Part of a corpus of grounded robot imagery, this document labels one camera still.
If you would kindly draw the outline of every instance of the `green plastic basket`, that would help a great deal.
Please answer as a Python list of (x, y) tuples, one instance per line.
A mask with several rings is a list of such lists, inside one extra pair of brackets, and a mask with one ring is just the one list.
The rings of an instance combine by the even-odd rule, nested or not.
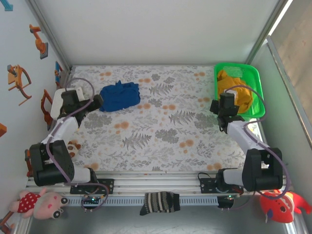
[[(225, 70), (226, 73), (231, 77), (239, 77), (245, 81), (247, 85), (256, 90), (263, 98), (260, 75), (257, 69), (250, 65), (239, 64), (239, 63), (219, 63), (214, 67), (214, 92), (215, 99), (218, 100), (218, 83), (217, 75), (219, 71)], [(245, 120), (251, 118), (261, 118), (265, 114), (265, 109), (262, 101), (256, 94), (253, 93), (253, 103), (249, 110), (243, 114), (240, 114)]]

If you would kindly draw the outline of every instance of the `yellow cloth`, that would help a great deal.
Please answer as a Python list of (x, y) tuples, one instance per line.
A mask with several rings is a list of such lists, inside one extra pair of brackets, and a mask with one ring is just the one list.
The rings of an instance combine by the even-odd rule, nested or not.
[[(218, 98), (220, 98), (220, 94), (224, 93), (225, 90), (235, 86), (235, 85), (246, 85), (246, 83), (240, 78), (234, 78), (228, 76), (228, 74), (221, 70), (217, 75), (218, 80)], [(238, 113), (242, 114), (249, 110), (253, 103), (252, 92), (249, 89), (238, 87), (234, 88), (234, 91), (237, 92), (235, 98), (235, 105), (239, 106)]]

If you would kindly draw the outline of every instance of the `blue towel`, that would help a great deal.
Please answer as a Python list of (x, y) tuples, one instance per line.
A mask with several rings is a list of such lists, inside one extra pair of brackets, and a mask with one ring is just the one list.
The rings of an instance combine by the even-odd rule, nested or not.
[(100, 92), (103, 98), (103, 105), (100, 111), (118, 111), (140, 103), (138, 84), (133, 82), (122, 84), (118, 81), (115, 85), (105, 86)]

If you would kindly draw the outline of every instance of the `red plush fish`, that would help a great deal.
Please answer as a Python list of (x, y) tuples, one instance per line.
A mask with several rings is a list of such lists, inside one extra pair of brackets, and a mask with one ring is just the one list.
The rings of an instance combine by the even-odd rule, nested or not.
[[(274, 193), (265, 192), (264, 194), (275, 197), (281, 194), (281, 192), (276, 190)], [(283, 197), (276, 200), (261, 196), (260, 205), (266, 215), (266, 222), (270, 218), (280, 223), (291, 223), (294, 220), (294, 212), (301, 214), (299, 208), (304, 209), (307, 214), (310, 214), (312, 210), (312, 207), (304, 198), (293, 192), (287, 192)]]

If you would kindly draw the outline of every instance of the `pink plush pig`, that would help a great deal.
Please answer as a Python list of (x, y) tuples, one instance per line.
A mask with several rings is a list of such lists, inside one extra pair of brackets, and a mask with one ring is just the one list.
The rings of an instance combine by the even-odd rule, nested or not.
[(68, 203), (67, 198), (55, 192), (46, 193), (46, 188), (43, 188), (39, 194), (25, 190), (19, 196), (20, 201), (12, 202), (10, 211), (24, 213), (23, 218), (31, 215), (37, 219), (58, 218), (63, 212), (61, 207)]

